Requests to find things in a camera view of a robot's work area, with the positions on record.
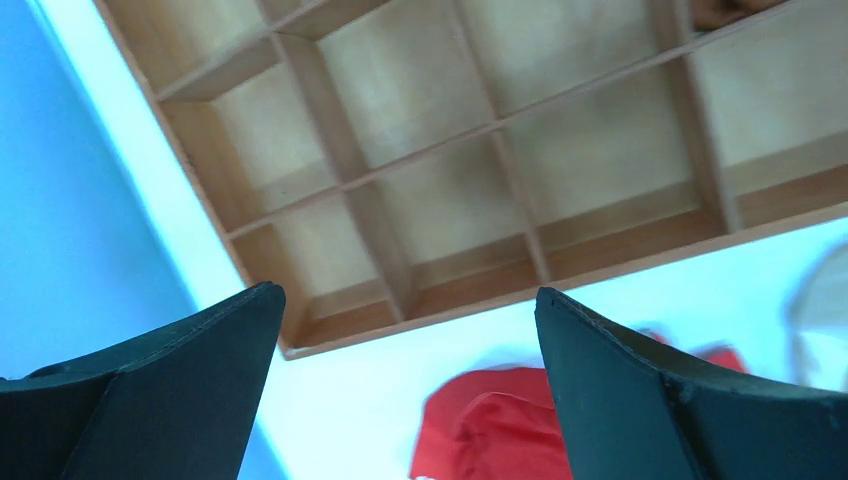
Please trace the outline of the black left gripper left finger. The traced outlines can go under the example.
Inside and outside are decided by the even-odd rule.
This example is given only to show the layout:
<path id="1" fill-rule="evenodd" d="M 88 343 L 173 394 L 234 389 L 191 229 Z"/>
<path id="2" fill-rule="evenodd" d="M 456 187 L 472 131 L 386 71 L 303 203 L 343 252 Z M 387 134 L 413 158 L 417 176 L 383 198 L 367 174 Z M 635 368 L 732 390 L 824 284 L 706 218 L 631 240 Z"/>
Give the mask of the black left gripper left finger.
<path id="1" fill-rule="evenodd" d="M 184 319 L 1 383 L 5 479 L 234 479 L 286 306 L 252 286 Z"/>

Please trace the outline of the cream beige underwear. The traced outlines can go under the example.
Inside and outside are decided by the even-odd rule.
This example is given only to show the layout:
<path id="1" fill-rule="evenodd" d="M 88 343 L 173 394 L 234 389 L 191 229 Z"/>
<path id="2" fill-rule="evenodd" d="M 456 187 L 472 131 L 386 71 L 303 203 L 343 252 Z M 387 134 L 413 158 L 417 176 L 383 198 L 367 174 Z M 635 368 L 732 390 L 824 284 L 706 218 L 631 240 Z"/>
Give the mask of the cream beige underwear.
<path id="1" fill-rule="evenodd" d="M 847 244 L 824 255 L 788 307 L 792 379 L 803 386 L 847 391 Z"/>

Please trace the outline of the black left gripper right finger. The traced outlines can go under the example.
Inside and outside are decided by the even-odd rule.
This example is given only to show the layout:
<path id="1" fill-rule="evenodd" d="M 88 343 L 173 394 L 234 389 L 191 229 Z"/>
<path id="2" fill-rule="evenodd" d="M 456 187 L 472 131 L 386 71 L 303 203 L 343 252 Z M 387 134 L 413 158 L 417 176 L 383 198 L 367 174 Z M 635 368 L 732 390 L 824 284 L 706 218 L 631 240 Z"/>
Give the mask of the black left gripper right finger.
<path id="1" fill-rule="evenodd" d="M 847 397 L 724 368 L 544 287 L 535 321 L 577 479 L 843 479 Z"/>

